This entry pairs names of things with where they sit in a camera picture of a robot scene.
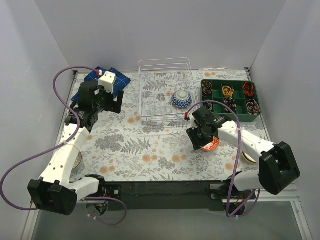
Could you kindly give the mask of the red floral pattern bowl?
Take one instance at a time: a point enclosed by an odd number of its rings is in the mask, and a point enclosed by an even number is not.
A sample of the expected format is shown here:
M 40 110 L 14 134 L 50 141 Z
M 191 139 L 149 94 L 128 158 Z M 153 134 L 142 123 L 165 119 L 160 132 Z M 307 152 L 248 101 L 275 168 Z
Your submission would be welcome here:
M 208 143 L 205 146 L 202 146 L 201 148 L 205 151 L 213 151 L 216 150 L 220 145 L 220 139 L 217 137 L 213 137 L 212 142 Z

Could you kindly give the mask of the blue diamond pattern bowl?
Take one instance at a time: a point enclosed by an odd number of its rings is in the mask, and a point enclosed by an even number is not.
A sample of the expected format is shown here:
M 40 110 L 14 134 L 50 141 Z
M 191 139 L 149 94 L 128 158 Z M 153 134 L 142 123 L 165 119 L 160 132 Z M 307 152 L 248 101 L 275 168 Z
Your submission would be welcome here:
M 191 93 L 186 90 L 177 90 L 171 97 L 171 103 L 178 109 L 185 109 L 192 103 Z

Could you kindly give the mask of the white wire dish rack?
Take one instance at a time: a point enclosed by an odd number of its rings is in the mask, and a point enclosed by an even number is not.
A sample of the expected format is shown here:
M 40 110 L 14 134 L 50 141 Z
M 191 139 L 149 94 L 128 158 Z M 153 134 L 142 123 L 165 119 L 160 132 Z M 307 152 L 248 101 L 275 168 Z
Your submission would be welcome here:
M 148 125 L 181 123 L 185 112 L 199 101 L 195 75 L 187 57 L 147 59 L 137 64 L 140 81 L 139 112 Z M 190 92 L 192 103 L 179 109 L 172 105 L 178 90 Z

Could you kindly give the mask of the brown lattice pattern bowl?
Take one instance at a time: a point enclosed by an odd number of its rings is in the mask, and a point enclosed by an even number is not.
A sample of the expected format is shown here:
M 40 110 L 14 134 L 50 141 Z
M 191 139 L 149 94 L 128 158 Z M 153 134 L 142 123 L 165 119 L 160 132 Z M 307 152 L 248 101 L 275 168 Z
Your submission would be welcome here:
M 73 164 L 72 172 L 78 171 L 82 166 L 83 166 L 83 155 L 82 155 L 82 152 L 79 151 L 75 159 L 75 162 Z

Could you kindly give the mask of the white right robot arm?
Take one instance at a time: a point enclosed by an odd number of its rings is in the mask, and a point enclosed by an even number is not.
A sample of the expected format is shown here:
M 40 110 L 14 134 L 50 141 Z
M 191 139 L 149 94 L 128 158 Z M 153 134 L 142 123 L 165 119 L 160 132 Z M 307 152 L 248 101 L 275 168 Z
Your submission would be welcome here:
M 184 118 L 191 123 L 186 132 L 194 150 L 217 138 L 237 147 L 258 164 L 257 170 L 239 171 L 226 180 L 226 192 L 232 199 L 239 198 L 245 191 L 258 189 L 278 195 L 301 176 L 292 148 L 283 141 L 264 140 L 238 127 L 228 116 L 215 116 L 205 106 L 193 113 L 186 112 Z

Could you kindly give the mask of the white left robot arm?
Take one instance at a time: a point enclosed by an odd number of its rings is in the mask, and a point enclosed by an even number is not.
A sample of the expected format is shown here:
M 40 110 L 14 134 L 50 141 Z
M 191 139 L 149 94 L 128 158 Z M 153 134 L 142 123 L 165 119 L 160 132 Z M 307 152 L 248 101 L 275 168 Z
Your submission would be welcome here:
M 98 115 L 103 112 L 119 114 L 124 91 L 117 97 L 105 89 L 101 82 L 84 81 L 78 90 L 78 97 L 72 102 L 65 120 L 60 147 L 52 156 L 39 179 L 30 180 L 27 190 L 39 210 L 70 215 L 79 200 L 92 196 L 101 200 L 106 196 L 105 179 L 89 174 L 78 181 L 70 182 L 73 166 L 82 145 L 88 138 Z

